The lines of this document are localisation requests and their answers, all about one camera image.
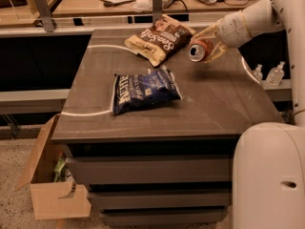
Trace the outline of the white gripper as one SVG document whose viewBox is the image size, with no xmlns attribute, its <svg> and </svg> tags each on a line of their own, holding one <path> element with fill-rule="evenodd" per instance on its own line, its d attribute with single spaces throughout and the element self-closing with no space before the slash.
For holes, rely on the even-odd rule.
<svg viewBox="0 0 305 229">
<path fill-rule="evenodd" d="M 215 42 L 218 40 L 217 36 L 222 42 L 216 44 L 212 52 L 203 60 L 204 63 L 212 62 L 221 57 L 228 50 L 228 47 L 239 48 L 252 39 L 243 12 L 236 11 L 227 14 L 218 20 L 216 25 L 196 33 L 191 42 L 203 40 Z"/>
</svg>

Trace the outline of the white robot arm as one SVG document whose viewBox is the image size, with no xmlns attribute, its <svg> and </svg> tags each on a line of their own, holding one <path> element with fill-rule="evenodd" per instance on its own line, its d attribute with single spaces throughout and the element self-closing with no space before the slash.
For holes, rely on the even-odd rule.
<svg viewBox="0 0 305 229">
<path fill-rule="evenodd" d="M 284 30 L 291 78 L 260 82 L 273 101 L 291 101 L 295 123 L 254 125 L 233 161 L 233 229 L 305 229 L 305 0 L 260 0 L 199 32 L 224 53 L 254 37 Z"/>
</svg>

